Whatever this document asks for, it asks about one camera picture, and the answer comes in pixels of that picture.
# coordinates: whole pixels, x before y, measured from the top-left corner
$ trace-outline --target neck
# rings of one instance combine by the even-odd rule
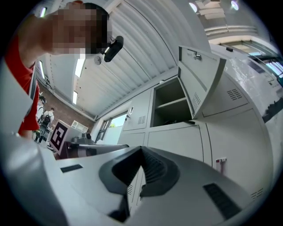
[[[42,46],[44,23],[43,18],[31,15],[19,29],[19,55],[23,65],[27,68],[30,68],[38,57],[46,53]]]

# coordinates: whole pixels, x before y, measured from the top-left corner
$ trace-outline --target open cabinet door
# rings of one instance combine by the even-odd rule
[[[191,118],[201,113],[213,94],[226,60],[212,53],[179,46],[178,78],[189,104]]]

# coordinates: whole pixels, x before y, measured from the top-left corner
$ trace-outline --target door lock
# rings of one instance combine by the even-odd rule
[[[202,59],[202,55],[198,54],[197,52],[194,53],[194,59],[195,60],[201,60]]]

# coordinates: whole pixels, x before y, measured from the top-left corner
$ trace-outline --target brick wall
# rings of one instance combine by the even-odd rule
[[[52,124],[56,124],[57,120],[61,120],[68,125],[72,125],[73,121],[81,123],[82,125],[88,127],[88,132],[91,132],[94,122],[86,118],[85,116],[79,114],[62,101],[57,99],[49,90],[47,90],[40,82],[38,82],[40,93],[46,98],[47,103],[44,105],[44,111],[54,108],[54,121]]]

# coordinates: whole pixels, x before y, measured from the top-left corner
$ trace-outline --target shirt sleeve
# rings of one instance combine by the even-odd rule
[[[39,86],[36,85],[36,91],[34,95],[34,102],[32,103],[31,112],[25,117],[24,122],[22,124],[23,130],[38,130],[39,124],[36,120],[37,113],[37,103],[39,99]]]

